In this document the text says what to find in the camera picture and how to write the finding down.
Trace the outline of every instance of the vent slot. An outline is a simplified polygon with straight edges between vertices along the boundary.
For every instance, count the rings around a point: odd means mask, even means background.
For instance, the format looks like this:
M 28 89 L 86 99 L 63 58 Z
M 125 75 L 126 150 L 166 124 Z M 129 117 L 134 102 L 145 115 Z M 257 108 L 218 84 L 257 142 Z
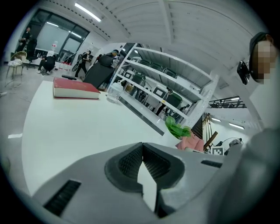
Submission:
M 49 212 L 60 216 L 71 198 L 74 196 L 81 183 L 69 180 L 67 183 L 44 205 Z
M 213 166 L 216 168 L 221 168 L 221 166 L 222 166 L 222 163 L 218 163 L 218 162 L 214 162 L 214 161 L 210 161 L 210 160 L 203 160 L 201 163 L 204 165 Z

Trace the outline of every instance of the book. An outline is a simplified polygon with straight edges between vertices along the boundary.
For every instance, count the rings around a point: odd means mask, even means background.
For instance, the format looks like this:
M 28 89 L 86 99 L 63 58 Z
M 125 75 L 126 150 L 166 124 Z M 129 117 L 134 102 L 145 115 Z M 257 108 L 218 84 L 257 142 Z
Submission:
M 99 95 L 100 92 L 90 83 L 57 77 L 53 79 L 54 97 L 99 99 Z

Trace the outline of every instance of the camera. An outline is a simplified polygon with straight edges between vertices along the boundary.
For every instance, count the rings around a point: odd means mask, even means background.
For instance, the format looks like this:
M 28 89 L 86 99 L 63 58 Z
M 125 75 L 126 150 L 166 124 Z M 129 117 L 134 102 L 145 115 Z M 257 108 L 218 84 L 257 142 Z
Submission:
M 241 78 L 241 81 L 244 85 L 248 84 L 250 78 L 250 71 L 247 68 L 247 65 L 244 61 L 240 61 L 237 67 L 237 73 Z

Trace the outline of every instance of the pink chair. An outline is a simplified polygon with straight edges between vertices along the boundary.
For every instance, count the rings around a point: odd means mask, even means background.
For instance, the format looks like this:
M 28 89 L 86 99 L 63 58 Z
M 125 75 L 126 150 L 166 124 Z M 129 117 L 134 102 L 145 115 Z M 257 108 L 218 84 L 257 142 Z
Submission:
M 176 147 L 180 150 L 185 150 L 186 147 L 203 152 L 204 141 L 191 132 L 191 137 L 182 137 Z

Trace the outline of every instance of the black office chair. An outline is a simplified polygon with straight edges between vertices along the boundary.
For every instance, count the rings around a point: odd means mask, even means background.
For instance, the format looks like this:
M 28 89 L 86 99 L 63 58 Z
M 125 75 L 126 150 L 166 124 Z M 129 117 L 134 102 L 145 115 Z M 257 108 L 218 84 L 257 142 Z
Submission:
M 113 58 L 109 56 L 102 56 L 99 58 L 98 62 L 94 64 L 86 73 L 86 78 L 83 82 L 92 84 L 95 88 L 99 88 L 102 83 L 110 80 L 113 75 L 114 68 L 111 67 Z M 70 80 L 77 80 L 73 76 L 62 75 L 63 78 Z
M 27 48 L 26 48 L 27 57 L 26 57 L 26 59 L 29 61 L 29 64 L 26 65 L 27 70 L 28 70 L 29 67 L 35 68 L 34 65 L 31 65 L 31 62 L 32 62 L 32 60 L 38 59 L 38 57 L 34 56 L 36 46 L 37 46 L 37 39 L 35 39 L 35 38 L 32 38 L 29 41 L 29 43 L 27 44 Z

